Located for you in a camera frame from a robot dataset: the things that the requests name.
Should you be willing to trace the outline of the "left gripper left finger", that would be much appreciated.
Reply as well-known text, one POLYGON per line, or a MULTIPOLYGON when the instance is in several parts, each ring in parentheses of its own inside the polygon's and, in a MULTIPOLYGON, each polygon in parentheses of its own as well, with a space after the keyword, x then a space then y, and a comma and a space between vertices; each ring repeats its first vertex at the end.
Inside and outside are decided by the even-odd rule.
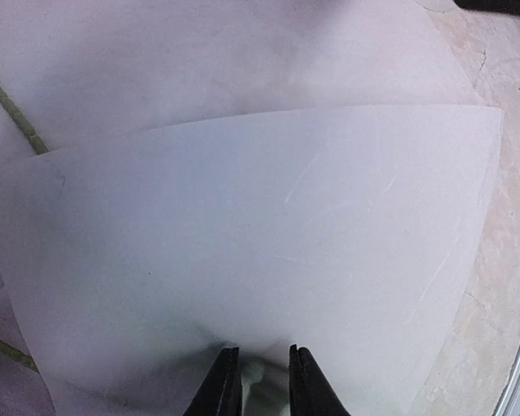
POLYGON ((241 416, 239 348, 223 348, 185 411, 185 416, 241 416))

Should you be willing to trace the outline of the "pink fake flower bunch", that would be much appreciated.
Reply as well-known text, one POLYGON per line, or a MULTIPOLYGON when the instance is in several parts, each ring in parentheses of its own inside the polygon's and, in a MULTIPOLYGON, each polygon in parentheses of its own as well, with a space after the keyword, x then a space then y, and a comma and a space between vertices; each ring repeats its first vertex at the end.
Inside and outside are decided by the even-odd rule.
MULTIPOLYGON (((49 152, 48 147, 33 127, 31 122, 25 117, 18 105, 8 96, 0 85, 0 106, 10 117, 16 128, 28 142, 35 155, 42 155, 49 152)), ((13 361, 21 364, 27 369, 39 373, 39 370, 29 354, 25 354, 19 348, 15 348, 8 342, 0 339, 0 353, 13 361)))

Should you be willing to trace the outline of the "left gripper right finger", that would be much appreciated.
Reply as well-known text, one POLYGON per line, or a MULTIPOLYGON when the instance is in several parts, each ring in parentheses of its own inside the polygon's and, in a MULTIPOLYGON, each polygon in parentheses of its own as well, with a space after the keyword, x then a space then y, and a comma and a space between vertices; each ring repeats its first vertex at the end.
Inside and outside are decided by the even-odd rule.
POLYGON ((289 348, 289 409, 292 416, 350 416, 311 352, 289 348))

